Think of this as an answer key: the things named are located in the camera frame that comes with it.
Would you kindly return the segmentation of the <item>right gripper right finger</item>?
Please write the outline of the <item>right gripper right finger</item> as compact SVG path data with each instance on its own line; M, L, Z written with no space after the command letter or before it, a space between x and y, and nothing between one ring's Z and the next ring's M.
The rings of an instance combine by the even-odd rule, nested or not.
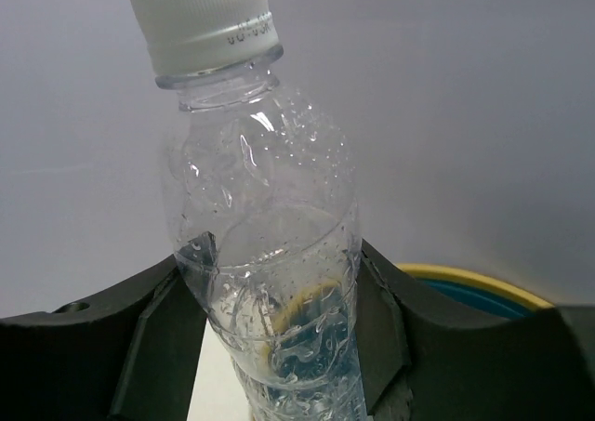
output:
M376 420L590 420L594 309L511 319L455 301L362 248L356 333Z

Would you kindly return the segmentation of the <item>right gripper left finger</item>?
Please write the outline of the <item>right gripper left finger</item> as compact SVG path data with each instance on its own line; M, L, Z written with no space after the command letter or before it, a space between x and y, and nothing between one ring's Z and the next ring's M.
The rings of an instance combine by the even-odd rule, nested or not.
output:
M173 257L1 321L4 420L185 420L206 316Z

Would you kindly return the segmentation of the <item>clear unlabelled bottle white cap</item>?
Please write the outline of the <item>clear unlabelled bottle white cap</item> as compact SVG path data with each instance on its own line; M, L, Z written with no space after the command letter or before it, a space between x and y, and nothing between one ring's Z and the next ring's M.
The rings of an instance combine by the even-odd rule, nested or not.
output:
M272 66L268 0L130 0L178 97L162 184L179 271L257 420L364 420L362 236L341 130Z

